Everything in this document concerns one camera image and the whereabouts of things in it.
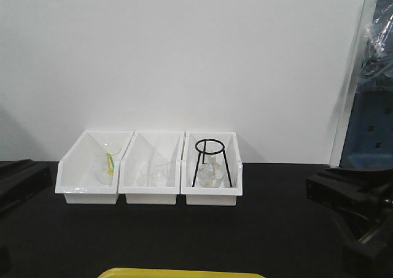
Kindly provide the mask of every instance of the glass beaker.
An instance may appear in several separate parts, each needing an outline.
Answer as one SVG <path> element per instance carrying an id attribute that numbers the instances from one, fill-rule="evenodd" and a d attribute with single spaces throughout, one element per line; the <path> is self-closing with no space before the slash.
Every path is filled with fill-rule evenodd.
<path id="1" fill-rule="evenodd" d="M 120 153 L 122 147 L 113 142 L 104 142 L 94 148 L 94 154 L 98 157 L 98 181 L 110 185 L 113 181 L 115 169 L 114 157 Z"/>

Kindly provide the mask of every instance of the tripod leg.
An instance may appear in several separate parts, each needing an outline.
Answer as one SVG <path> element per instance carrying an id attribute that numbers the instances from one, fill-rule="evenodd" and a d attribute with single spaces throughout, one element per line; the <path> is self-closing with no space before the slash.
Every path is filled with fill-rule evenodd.
<path id="1" fill-rule="evenodd" d="M 196 167 L 195 167 L 195 173 L 194 173 L 194 180 L 192 181 L 192 187 L 195 186 L 195 180 L 197 179 L 197 172 L 198 172 L 198 166 L 199 166 L 199 161 L 201 160 L 201 153 L 198 153 L 198 160 L 196 161 Z"/>

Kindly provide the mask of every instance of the plastic bag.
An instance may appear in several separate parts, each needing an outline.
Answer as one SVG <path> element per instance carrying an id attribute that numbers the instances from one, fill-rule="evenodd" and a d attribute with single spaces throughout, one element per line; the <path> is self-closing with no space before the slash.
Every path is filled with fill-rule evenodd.
<path id="1" fill-rule="evenodd" d="M 393 0 L 378 0 L 357 92 L 393 91 Z"/>

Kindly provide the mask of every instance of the plastic storage tray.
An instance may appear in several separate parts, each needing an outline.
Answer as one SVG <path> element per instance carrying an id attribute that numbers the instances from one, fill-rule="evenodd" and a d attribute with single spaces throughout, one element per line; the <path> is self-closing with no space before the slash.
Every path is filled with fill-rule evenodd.
<path id="1" fill-rule="evenodd" d="M 55 193 L 64 194 L 67 203 L 115 204 L 119 194 L 119 164 L 133 136 L 133 131 L 84 131 L 69 152 L 59 162 Z M 102 144 L 121 147 L 113 156 L 114 172 L 111 184 L 98 181 L 106 158 L 99 158 L 94 149 Z"/>
<path id="2" fill-rule="evenodd" d="M 258 274 L 156 270 L 156 269 L 128 269 L 114 268 L 103 272 L 98 278 L 263 278 Z"/>
<path id="3" fill-rule="evenodd" d="M 135 132 L 120 168 L 119 193 L 126 195 L 128 204 L 176 204 L 183 141 L 184 132 Z M 164 187 L 140 181 L 141 168 L 156 158 L 169 163 Z"/>
<path id="4" fill-rule="evenodd" d="M 199 140 L 208 138 L 217 139 L 225 146 L 230 177 L 233 185 L 232 187 L 229 187 L 227 175 L 224 175 L 221 186 L 218 188 L 201 187 L 198 185 L 198 173 L 195 186 L 192 187 L 195 167 L 198 159 L 198 152 L 195 149 L 195 144 Z M 217 154 L 216 157 L 219 164 L 224 164 L 222 154 Z M 242 173 L 243 164 L 240 159 L 236 133 L 186 132 L 182 162 L 181 193 L 186 195 L 187 204 L 212 206 L 236 205 L 236 197 L 243 194 Z"/>

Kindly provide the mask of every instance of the metal ring stand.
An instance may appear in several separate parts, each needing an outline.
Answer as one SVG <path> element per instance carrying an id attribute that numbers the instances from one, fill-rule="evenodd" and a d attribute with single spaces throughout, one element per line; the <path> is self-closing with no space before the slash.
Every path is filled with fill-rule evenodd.
<path id="1" fill-rule="evenodd" d="M 209 142 L 216 142 L 216 143 L 220 144 L 221 145 L 221 149 L 219 151 L 216 151 L 216 152 L 207 152 L 206 151 L 206 143 L 207 143 L 207 141 L 209 141 Z M 203 144 L 203 150 L 200 150 L 198 148 L 198 145 L 200 143 L 202 143 L 202 142 L 204 143 Z M 221 152 L 222 152 L 222 154 L 224 156 L 225 167 L 227 168 L 229 186 L 232 187 L 232 181 L 231 181 L 231 176 L 229 174 L 228 161 L 227 161 L 227 155 L 225 154 L 224 143 L 222 143 L 221 141 L 218 141 L 216 139 L 202 139 L 202 140 L 199 140 L 197 143 L 195 143 L 195 149 L 198 151 L 198 160 L 196 161 L 196 167 L 195 167 L 195 173 L 194 173 L 194 180 L 192 181 L 192 187 L 195 186 L 195 180 L 197 179 L 197 172 L 198 172 L 199 162 L 201 160 L 201 154 L 203 154 L 202 164 L 204 164 L 204 156 L 205 155 L 215 155 L 215 154 L 219 154 Z"/>

